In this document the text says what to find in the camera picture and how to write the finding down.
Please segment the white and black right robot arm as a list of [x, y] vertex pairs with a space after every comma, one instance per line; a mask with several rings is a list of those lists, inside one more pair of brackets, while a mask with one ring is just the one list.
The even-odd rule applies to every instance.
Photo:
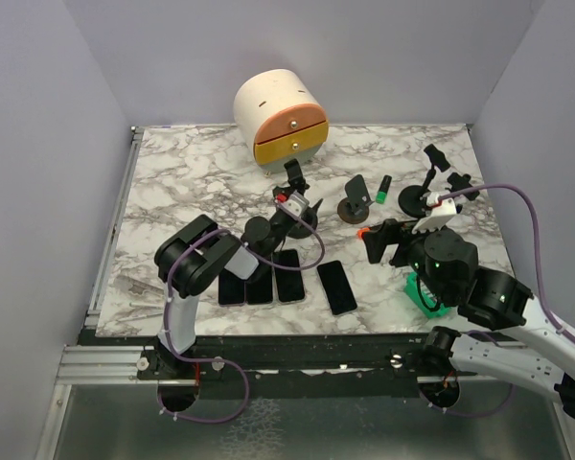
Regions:
[[420, 354], [420, 367], [433, 375], [475, 373], [536, 392], [558, 403], [575, 420], [573, 328], [554, 326], [541, 301], [513, 276], [486, 268], [477, 247], [444, 227], [413, 232], [415, 222], [387, 219], [361, 231], [370, 263], [395, 246], [390, 264], [413, 269], [441, 304], [474, 325], [522, 343], [520, 349], [487, 344], [467, 333], [436, 326]]

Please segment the brown round phone stand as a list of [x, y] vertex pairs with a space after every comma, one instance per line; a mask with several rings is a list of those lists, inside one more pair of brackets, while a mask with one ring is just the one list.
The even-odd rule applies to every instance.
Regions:
[[342, 198], [336, 212], [346, 223], [360, 224], [368, 219], [373, 203], [365, 180], [361, 174], [351, 178], [344, 186], [346, 196]]

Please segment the grey-cased phone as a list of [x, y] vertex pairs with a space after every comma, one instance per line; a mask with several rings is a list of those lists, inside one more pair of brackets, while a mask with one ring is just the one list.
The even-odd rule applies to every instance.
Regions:
[[300, 260], [297, 251], [287, 249], [276, 252], [273, 255], [273, 263], [295, 268], [295, 270], [274, 269], [279, 301], [284, 304], [303, 301], [306, 297], [306, 291], [302, 273], [299, 270]]

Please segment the purple-edged black phone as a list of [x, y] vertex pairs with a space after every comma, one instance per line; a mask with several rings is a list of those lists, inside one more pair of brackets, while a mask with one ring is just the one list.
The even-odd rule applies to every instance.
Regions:
[[218, 304], [221, 307], [236, 307], [244, 303], [245, 280], [223, 269], [218, 276]]

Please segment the white-edged back phone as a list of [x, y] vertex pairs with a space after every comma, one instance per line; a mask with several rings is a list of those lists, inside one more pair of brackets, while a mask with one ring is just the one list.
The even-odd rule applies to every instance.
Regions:
[[320, 264], [316, 270], [332, 314], [339, 316], [355, 311], [357, 301], [341, 261]]

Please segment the black round-base phone stand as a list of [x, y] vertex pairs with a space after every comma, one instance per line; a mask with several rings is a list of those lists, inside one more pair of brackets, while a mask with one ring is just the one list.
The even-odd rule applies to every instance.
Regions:
[[426, 201], [424, 196], [429, 192], [429, 185], [437, 172], [444, 173], [450, 168], [450, 163], [445, 154], [433, 144], [424, 148], [424, 152], [430, 161], [430, 169], [427, 171], [425, 180], [421, 185], [410, 185], [399, 193], [398, 204], [401, 210], [410, 217], [421, 219], [426, 215]]

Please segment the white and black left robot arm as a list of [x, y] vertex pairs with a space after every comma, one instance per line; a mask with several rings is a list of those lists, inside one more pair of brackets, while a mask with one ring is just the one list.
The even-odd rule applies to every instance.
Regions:
[[[317, 233], [317, 204], [293, 192], [274, 198], [276, 212], [272, 218], [251, 218], [241, 237], [220, 227], [206, 215], [200, 215], [164, 241], [156, 250], [154, 263], [164, 284], [165, 306], [158, 333], [163, 348], [159, 366], [168, 376], [186, 376], [192, 364], [202, 363], [188, 351], [196, 342], [196, 311], [200, 295], [227, 271], [245, 282], [256, 279], [266, 267], [302, 272], [320, 265], [325, 244]], [[304, 266], [281, 264], [274, 251], [301, 227], [317, 239], [318, 258]]]

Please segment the black back phone stand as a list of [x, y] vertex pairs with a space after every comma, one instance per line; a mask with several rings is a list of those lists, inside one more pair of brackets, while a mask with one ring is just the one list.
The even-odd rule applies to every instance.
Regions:
[[[286, 162], [284, 168], [287, 172], [287, 187], [284, 191], [285, 196], [290, 196], [296, 192], [300, 196], [305, 196], [306, 190], [310, 187], [305, 177], [303, 176], [300, 163], [297, 159], [292, 159]], [[322, 199], [320, 199], [313, 206], [308, 206], [302, 215], [302, 220], [307, 223], [312, 229], [317, 228], [318, 224], [318, 209], [321, 206]], [[289, 237], [302, 240], [312, 235], [312, 231], [307, 230], [302, 224], [296, 224], [287, 234]]]

